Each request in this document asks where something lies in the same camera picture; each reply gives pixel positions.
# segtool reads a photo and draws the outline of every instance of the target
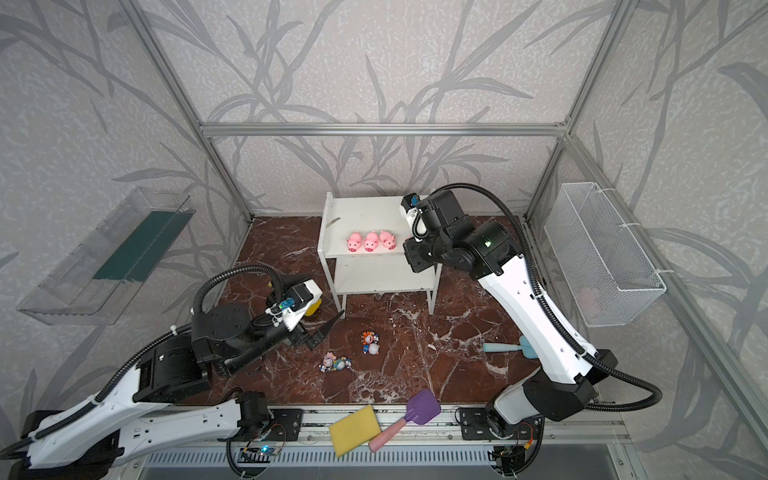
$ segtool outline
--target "wallpaper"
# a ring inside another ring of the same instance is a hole
[[[141,4],[209,122],[563,121],[614,8],[614,0]],[[428,193],[449,181],[481,183],[522,212],[554,145],[550,138],[216,140],[261,214],[320,214],[327,191]],[[462,193],[467,211],[496,211]]]
[[[664,8],[632,18],[577,133],[768,395],[768,2]]]
[[[557,122],[614,0],[141,5],[203,121]]]
[[[27,413],[65,409],[172,324],[228,268],[247,225],[116,4],[0,5],[0,444]],[[112,326],[47,326],[16,310],[135,187],[197,212]],[[5,477],[7,462],[0,463]]]
[[[641,2],[576,127],[594,161],[768,392],[768,2]],[[561,305],[578,316],[543,232],[564,156],[531,222]],[[766,478],[768,458],[662,296],[622,327],[592,329],[620,368],[664,391],[623,414],[649,478]],[[640,393],[601,384],[605,399]]]
[[[322,214],[334,197],[428,194],[451,182],[480,184],[514,212],[531,201],[551,137],[228,137],[225,163],[253,211]],[[425,152],[411,162],[408,151]],[[468,213],[498,209],[473,192],[456,197]]]
[[[587,179],[566,151],[530,223],[548,291],[563,313],[597,348],[614,352],[619,370],[652,382],[664,393],[649,409],[622,413],[648,478],[768,477],[768,458],[690,344],[665,296],[625,326],[585,327],[544,232],[560,185],[580,181]],[[598,389],[604,402],[633,402],[644,395],[613,379],[604,380]]]

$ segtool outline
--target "green strip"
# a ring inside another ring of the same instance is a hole
[[[104,262],[94,280],[145,282],[194,212],[150,212]]]

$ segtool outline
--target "small figurine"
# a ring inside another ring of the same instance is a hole
[[[371,355],[378,355],[379,354],[379,344],[378,343],[368,343],[366,345],[362,346],[362,352],[363,353],[370,353]]]
[[[379,353],[379,336],[374,332],[363,332],[362,338],[362,352],[376,355]]]
[[[346,247],[349,248],[350,252],[356,252],[357,250],[360,250],[361,246],[362,235],[360,235],[360,232],[355,232],[352,235],[349,235],[349,238],[346,239]]]
[[[376,232],[371,232],[368,235],[366,235],[366,251],[367,252],[373,252],[378,246],[379,246],[379,236],[376,235]]]
[[[389,249],[394,250],[395,249],[395,236],[392,235],[390,232],[386,230],[382,230],[381,234],[379,235],[379,238],[382,241],[382,245]]]
[[[326,353],[323,357],[323,363],[320,364],[320,372],[327,372],[329,370],[344,370],[347,367],[352,366],[352,362],[345,356],[336,358],[331,352]]]
[[[360,337],[362,338],[363,345],[369,345],[371,343],[379,342],[379,336],[376,335],[374,332],[363,332]]]

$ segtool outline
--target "pink spatula handle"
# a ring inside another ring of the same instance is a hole
[[[379,433],[376,438],[368,442],[368,448],[371,449],[371,452],[376,453],[385,443],[391,440],[402,427],[406,426],[406,423],[406,419],[400,419],[391,424],[387,430]]]

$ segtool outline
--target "blue led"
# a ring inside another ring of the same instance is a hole
[[[285,300],[283,300],[282,302],[280,302],[279,307],[280,307],[281,310],[285,310],[289,306],[293,306],[295,304],[296,304],[296,301],[292,297],[288,297]]]

